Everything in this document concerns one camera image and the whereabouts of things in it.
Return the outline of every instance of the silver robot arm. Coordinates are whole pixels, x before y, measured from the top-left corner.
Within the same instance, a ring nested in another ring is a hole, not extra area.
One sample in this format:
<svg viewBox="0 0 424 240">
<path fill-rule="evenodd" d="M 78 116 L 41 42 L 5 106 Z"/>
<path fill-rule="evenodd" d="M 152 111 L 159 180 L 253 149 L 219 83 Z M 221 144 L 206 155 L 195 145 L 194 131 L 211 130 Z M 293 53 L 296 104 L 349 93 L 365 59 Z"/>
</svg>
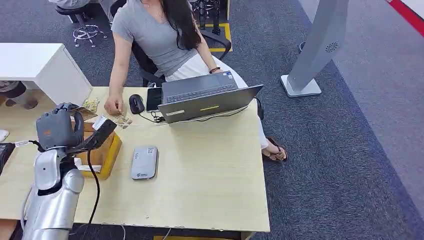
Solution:
<svg viewBox="0 0 424 240">
<path fill-rule="evenodd" d="M 23 240 L 68 239 L 84 177 L 66 158 L 71 157 L 56 149 L 36 158 Z"/>
<path fill-rule="evenodd" d="M 70 111 L 76 107 L 70 103 L 60 104 L 36 121 L 39 142 L 33 143 L 38 145 L 40 154 L 35 159 L 34 183 L 27 198 L 26 225 L 22 223 L 23 240 L 69 238 L 84 186 L 84 177 L 75 166 L 74 156 L 99 148 L 117 126 L 106 120 L 83 141 L 84 121 L 79 112 L 73 116 L 75 127 L 72 129 Z"/>
</svg>

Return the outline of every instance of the bracelet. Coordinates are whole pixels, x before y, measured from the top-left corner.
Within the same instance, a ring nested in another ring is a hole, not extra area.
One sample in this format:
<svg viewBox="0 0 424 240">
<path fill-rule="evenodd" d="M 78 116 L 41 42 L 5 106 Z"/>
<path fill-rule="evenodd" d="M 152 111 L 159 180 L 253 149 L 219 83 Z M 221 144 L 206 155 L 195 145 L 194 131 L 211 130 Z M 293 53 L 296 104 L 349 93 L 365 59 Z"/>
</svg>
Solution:
<svg viewBox="0 0 424 240">
<path fill-rule="evenodd" d="M 216 70 L 220 70 L 221 68 L 219 67 L 219 66 L 217 66 L 217 67 L 215 67 L 215 68 L 212 68 L 210 71 L 209 71 L 209 74 L 213 74 Z"/>
</svg>

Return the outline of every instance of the long black hair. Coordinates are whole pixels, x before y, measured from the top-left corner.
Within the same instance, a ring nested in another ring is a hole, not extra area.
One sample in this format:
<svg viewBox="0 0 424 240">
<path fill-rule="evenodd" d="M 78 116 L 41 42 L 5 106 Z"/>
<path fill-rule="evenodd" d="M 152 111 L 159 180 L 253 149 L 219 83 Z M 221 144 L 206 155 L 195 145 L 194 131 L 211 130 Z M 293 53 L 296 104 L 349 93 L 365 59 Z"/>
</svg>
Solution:
<svg viewBox="0 0 424 240">
<path fill-rule="evenodd" d="M 176 45 L 179 49 L 195 49 L 201 43 L 192 17 L 192 9 L 187 0 L 160 0 L 165 17 L 176 32 Z"/>
</svg>

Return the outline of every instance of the computer mouse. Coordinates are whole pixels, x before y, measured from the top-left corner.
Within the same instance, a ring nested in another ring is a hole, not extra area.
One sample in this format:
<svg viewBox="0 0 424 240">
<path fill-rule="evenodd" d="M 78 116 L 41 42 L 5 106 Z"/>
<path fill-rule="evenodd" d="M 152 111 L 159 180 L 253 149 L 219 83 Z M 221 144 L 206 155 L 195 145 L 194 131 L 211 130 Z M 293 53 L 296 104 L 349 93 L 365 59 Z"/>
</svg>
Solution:
<svg viewBox="0 0 424 240">
<path fill-rule="evenodd" d="M 133 94 L 129 97 L 129 109 L 132 114 L 140 114 L 145 110 L 143 98 L 138 94 Z"/>
</svg>

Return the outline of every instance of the white stand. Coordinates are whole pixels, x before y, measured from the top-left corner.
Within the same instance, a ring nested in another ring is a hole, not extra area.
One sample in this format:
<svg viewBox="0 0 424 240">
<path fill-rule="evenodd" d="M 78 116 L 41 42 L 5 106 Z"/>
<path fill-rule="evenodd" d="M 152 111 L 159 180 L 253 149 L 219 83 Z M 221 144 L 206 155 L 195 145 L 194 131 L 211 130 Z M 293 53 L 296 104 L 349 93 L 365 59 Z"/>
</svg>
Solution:
<svg viewBox="0 0 424 240">
<path fill-rule="evenodd" d="M 320 0 L 302 52 L 281 83 L 290 98 L 318 95 L 314 77 L 342 47 L 346 34 L 349 0 Z"/>
<path fill-rule="evenodd" d="M 290 85 L 290 82 L 287 80 L 287 77 L 289 75 L 282 75 L 281 76 L 281 83 L 285 88 L 285 91 L 287 92 L 287 95 L 289 98 L 295 98 L 295 97 L 305 97 L 305 96 L 312 96 L 312 95 L 318 95 L 321 94 L 321 88 L 318 86 L 315 79 L 312 79 L 304 89 L 300 91 L 293 90 L 292 86 Z"/>
</svg>

